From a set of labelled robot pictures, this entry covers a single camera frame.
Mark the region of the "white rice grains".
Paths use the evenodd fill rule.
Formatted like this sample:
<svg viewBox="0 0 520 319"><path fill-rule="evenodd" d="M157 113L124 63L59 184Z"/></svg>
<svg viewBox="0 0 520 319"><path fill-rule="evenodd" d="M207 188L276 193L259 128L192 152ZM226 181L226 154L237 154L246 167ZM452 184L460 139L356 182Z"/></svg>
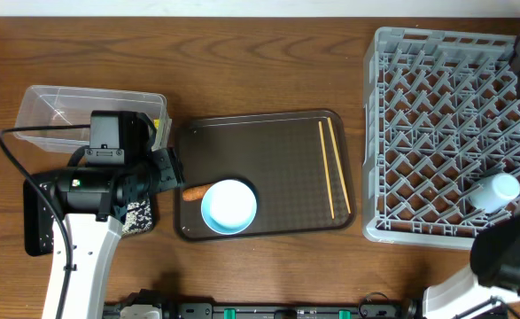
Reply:
<svg viewBox="0 0 520 319"><path fill-rule="evenodd" d="M128 204L128 212L122 227L122 236L129 237L150 232L154 228L151 200L145 198Z"/></svg>

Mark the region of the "orange carrot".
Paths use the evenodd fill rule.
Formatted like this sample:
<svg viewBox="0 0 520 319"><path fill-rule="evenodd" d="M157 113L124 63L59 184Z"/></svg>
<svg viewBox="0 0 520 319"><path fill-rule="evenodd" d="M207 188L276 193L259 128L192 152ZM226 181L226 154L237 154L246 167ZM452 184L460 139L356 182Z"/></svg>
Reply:
<svg viewBox="0 0 520 319"><path fill-rule="evenodd" d="M206 192L213 186L212 183L199 185L195 187L188 188L182 192L182 199L184 201L195 201L202 199Z"/></svg>

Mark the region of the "light blue bowl with rice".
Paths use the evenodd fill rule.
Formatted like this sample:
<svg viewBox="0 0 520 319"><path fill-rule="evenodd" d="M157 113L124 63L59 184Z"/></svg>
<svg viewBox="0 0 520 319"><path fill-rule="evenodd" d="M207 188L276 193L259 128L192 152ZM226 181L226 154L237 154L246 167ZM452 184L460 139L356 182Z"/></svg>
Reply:
<svg viewBox="0 0 520 319"><path fill-rule="evenodd" d="M235 235L246 230L257 210L258 200L252 188L235 179L214 183L200 205L206 226L220 235Z"/></svg>

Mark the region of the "pink plastic cup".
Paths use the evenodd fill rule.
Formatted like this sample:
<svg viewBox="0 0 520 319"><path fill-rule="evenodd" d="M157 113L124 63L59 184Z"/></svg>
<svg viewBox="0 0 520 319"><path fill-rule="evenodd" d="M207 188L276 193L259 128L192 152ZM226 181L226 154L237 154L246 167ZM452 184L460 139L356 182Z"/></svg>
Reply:
<svg viewBox="0 0 520 319"><path fill-rule="evenodd" d="M488 176L474 185L476 189L470 193L470 203L487 214L497 212L520 194L520 183L508 173Z"/></svg>

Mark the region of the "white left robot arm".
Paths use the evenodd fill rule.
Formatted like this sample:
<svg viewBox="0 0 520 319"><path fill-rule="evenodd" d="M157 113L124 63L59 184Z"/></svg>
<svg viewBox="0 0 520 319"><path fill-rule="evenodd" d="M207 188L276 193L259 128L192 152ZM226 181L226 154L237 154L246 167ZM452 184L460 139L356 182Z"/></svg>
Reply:
<svg viewBox="0 0 520 319"><path fill-rule="evenodd" d="M120 163L116 151L96 159L77 150L42 185L56 208L53 259L44 318L99 318L120 240L155 225L151 198L182 184L175 152L163 148Z"/></svg>

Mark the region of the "black waste bin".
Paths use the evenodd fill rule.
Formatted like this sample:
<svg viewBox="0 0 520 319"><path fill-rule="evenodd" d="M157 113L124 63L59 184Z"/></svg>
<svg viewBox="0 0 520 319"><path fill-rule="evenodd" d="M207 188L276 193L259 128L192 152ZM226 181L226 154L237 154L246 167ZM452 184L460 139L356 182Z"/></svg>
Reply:
<svg viewBox="0 0 520 319"><path fill-rule="evenodd" d="M37 192L29 182L24 182L22 189L25 251L33 257L50 254L53 251L52 226L54 220L52 213L38 197ZM157 217L154 213L155 200L149 199L151 200L155 226L157 223Z"/></svg>

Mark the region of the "clear plastic waste bin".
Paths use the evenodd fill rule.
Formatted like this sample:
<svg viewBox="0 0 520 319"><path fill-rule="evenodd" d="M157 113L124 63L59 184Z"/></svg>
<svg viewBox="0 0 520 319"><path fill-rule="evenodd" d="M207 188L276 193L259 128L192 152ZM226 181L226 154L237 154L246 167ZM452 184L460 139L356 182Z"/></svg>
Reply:
<svg viewBox="0 0 520 319"><path fill-rule="evenodd" d="M171 119L167 99L157 93L33 85L27 88L20 104L15 126L69 126L90 123L93 111L133 111L161 120L160 148L167 146ZM89 143L89 131L83 129L21 131L16 134L44 151L72 153Z"/></svg>

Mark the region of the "grey dishwasher rack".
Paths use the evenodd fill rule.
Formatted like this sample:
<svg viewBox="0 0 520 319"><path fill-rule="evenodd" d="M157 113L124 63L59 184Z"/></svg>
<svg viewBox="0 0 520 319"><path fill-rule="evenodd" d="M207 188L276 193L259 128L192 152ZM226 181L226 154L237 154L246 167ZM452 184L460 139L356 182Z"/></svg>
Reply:
<svg viewBox="0 0 520 319"><path fill-rule="evenodd" d="M511 35L380 27L364 57L361 230L373 242L468 250L510 219L470 203L478 182L520 178Z"/></svg>

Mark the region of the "dark brown serving tray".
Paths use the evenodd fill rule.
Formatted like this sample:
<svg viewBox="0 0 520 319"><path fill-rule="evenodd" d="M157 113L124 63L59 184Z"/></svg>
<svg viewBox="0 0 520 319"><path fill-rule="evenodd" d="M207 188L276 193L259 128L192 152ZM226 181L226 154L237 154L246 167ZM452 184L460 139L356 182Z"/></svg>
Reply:
<svg viewBox="0 0 520 319"><path fill-rule="evenodd" d="M352 213L346 209L327 124L336 135ZM335 219L331 219L318 122L322 122ZM184 188L237 179L254 191L258 211L237 237L343 230L356 218L345 131L330 110L193 120L175 131Z"/></svg>

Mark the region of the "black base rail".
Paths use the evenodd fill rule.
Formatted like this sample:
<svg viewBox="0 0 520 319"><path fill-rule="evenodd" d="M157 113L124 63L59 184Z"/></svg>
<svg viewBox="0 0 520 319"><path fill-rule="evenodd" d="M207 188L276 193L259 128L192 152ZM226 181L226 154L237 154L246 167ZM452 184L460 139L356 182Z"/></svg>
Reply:
<svg viewBox="0 0 520 319"><path fill-rule="evenodd" d="M372 293L357 304L220 303L211 298L168 298L141 290L121 303L106 304L103 318L162 319L402 319L421 318L420 303L397 302Z"/></svg>

